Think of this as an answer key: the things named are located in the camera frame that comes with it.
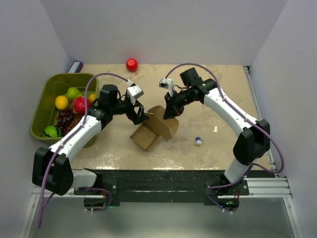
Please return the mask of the brown cardboard box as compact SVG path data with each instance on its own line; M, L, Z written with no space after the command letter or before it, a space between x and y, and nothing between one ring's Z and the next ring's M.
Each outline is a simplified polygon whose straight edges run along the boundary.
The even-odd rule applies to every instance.
M150 151L160 137L165 141L171 140L178 131L179 121L176 118L164 119L164 113L162 106L150 108L146 113L149 119L130 135L130 139L144 151Z

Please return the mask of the small blue white toy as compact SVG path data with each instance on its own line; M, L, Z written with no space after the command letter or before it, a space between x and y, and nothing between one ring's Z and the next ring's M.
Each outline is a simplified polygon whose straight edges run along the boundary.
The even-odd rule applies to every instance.
M196 137L195 139L195 145L201 146L203 144L203 140L200 137Z

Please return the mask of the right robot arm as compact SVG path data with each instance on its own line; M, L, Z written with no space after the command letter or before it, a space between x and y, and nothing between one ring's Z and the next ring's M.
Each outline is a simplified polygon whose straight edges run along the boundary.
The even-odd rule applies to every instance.
M180 74L184 88L180 92L174 90L170 78L159 82L160 88L168 90L164 99L166 109L163 118L171 119L183 114L184 107L199 101L216 112L237 135L233 148L234 159L224 172L220 184L223 193L233 194L238 189L240 178L246 175L251 164L262 157L270 149L270 125L266 120L258 120L238 107L220 88L215 77L203 80L195 68Z

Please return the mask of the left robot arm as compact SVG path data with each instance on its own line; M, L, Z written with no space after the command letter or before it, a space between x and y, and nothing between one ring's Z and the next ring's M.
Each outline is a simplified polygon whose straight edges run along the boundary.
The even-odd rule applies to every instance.
M72 188L82 188L98 194L103 188L97 174L88 169L74 170L71 161L79 151L113 119L114 115L126 115L135 125L149 119L144 106L138 101L143 95L139 85L126 89L124 99L118 95L118 87L106 84L100 91L96 105L60 141L49 148L41 147L34 155L32 183L57 195L65 195Z

